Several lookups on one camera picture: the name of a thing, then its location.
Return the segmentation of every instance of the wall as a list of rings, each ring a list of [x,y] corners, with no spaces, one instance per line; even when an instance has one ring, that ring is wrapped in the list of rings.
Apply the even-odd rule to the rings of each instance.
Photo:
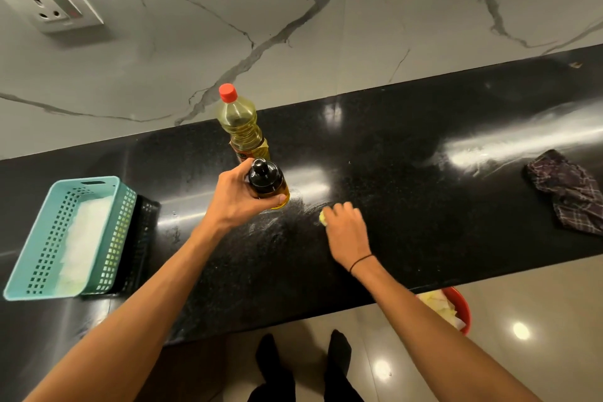
[[[0,157],[603,42],[602,0],[90,1],[45,36],[0,0]]]

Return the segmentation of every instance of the person's right arm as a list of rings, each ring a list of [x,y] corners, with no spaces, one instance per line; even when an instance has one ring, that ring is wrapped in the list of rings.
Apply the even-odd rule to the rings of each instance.
[[[346,270],[371,254],[367,229],[350,202],[323,210],[334,259]],[[351,274],[373,295],[440,402],[540,399],[368,257]]]

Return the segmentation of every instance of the bottle label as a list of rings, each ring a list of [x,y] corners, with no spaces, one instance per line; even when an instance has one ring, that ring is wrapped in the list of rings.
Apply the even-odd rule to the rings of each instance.
[[[267,161],[270,160],[270,153],[268,151],[268,140],[264,137],[264,140],[260,143],[258,147],[253,148],[251,151],[241,151],[237,150],[234,146],[232,146],[232,142],[230,142],[230,147],[235,151],[236,157],[240,162],[243,162],[247,158],[264,158]]]

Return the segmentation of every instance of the granite countertop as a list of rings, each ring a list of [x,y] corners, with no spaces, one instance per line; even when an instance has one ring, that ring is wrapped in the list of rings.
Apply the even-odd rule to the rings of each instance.
[[[260,111],[291,201],[224,238],[170,342],[372,302],[329,254],[318,214],[333,202],[362,210],[373,252],[415,292],[603,253],[599,238],[562,229],[522,175],[556,147],[603,181],[601,67],[596,46]],[[227,142],[213,120],[0,162],[0,281],[48,188],[68,177],[117,175],[161,204],[149,260],[158,269],[202,219],[218,174],[236,165]],[[118,304],[2,300],[12,394]]]

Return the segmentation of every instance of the dark purple rag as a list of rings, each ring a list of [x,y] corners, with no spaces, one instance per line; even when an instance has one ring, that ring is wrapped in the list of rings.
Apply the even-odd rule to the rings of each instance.
[[[603,194],[590,173],[556,150],[548,150],[526,169],[537,189],[553,196],[565,227],[603,236]]]

